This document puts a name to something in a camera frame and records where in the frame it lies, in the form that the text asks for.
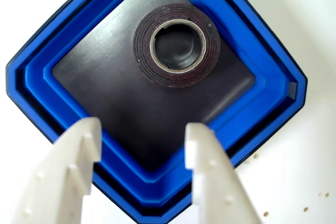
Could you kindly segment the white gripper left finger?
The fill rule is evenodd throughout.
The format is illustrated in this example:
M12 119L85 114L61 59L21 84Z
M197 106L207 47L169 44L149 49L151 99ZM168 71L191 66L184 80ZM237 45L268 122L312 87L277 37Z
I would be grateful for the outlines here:
M100 120L74 123L33 170L12 223L80 223L83 197L91 193L93 165L101 155Z

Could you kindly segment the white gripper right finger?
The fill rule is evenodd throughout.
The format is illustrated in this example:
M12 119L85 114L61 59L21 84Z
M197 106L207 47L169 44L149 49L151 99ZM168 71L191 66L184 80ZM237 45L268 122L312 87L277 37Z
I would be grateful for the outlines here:
M260 223L259 216L213 130L185 128L185 167L192 171L192 202L198 223Z

